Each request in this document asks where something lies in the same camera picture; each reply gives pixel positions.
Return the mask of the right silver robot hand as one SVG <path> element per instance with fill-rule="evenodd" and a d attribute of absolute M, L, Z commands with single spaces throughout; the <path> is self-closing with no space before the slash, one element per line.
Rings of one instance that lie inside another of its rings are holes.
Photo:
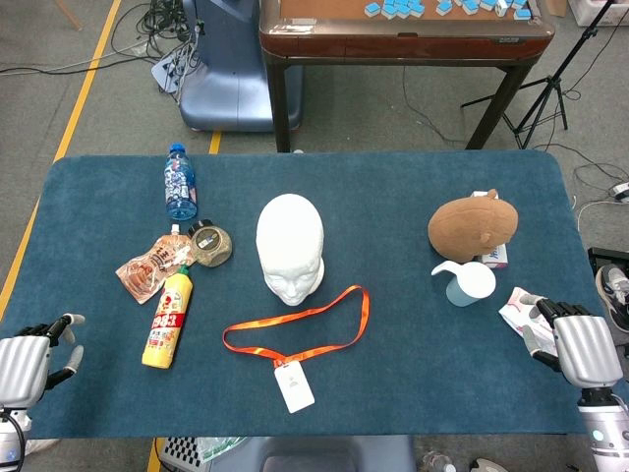
<path fill-rule="evenodd" d="M 525 294 L 524 305 L 534 306 L 552 328 L 554 355 L 544 351 L 529 326 L 523 339 L 532 358 L 561 373 L 580 389 L 611 388 L 623 378 L 615 345 L 603 317 L 581 305 L 555 303 L 545 297 Z"/>

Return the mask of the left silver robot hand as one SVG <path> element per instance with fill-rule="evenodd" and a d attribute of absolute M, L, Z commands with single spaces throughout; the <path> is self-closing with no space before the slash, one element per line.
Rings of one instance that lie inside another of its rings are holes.
<path fill-rule="evenodd" d="M 1 407 L 28 410 L 47 390 L 72 377 L 85 349 L 76 345 L 72 325 L 82 325 L 83 315 L 66 313 L 51 324 L 26 326 L 1 340 Z M 74 346 L 65 366 L 51 373 L 52 350 L 63 338 Z"/>

